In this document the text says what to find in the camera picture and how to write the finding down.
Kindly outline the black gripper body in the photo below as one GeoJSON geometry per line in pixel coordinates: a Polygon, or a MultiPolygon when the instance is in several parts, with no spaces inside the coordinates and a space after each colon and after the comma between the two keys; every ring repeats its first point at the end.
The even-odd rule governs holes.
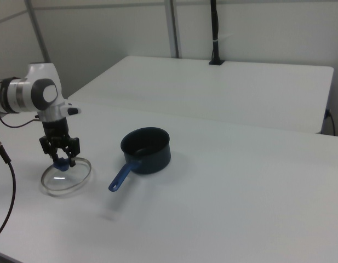
{"type": "Polygon", "coordinates": [[[41,138],[41,145],[46,146],[74,146],[76,139],[69,136],[66,118],[53,122],[42,122],[45,136],[41,138]]]}

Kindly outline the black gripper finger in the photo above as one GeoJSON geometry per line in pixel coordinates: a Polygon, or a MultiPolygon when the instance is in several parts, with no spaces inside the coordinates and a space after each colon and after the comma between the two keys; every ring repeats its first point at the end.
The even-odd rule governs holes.
{"type": "Polygon", "coordinates": [[[76,165],[76,157],[80,154],[79,138],[64,138],[62,150],[67,155],[68,164],[70,167],[76,165]]]}
{"type": "Polygon", "coordinates": [[[57,165],[59,161],[58,149],[51,143],[46,136],[43,136],[39,139],[42,150],[46,155],[53,160],[53,164],[57,165]]]}

